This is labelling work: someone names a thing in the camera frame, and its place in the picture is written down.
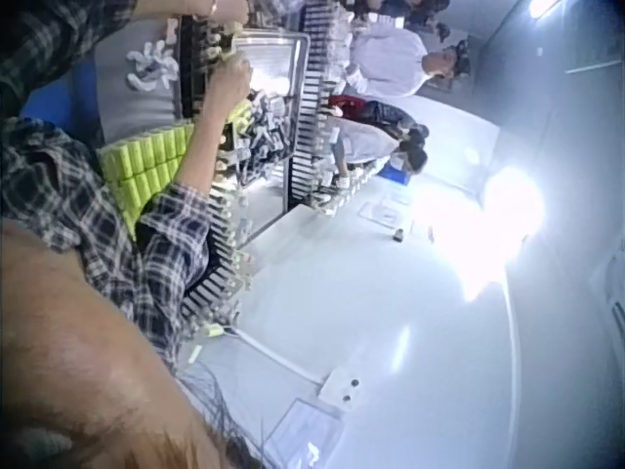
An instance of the white shirt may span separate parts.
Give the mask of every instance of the white shirt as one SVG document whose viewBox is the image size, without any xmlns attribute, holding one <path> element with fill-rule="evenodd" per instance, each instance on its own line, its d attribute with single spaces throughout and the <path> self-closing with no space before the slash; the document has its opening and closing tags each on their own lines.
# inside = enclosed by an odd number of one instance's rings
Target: white shirt
<svg viewBox="0 0 625 469">
<path fill-rule="evenodd" d="M 359 73 L 348 83 L 361 95 L 393 98 L 414 95 L 432 78 L 422 60 L 428 55 L 418 34 L 374 22 L 352 47 L 352 64 Z"/>
<path fill-rule="evenodd" d="M 348 163 L 366 163 L 386 158 L 399 147 L 397 140 L 372 125 L 333 116 L 328 117 L 328 123 L 331 127 L 339 128 L 339 139 L 342 139 L 345 161 Z"/>
</svg>

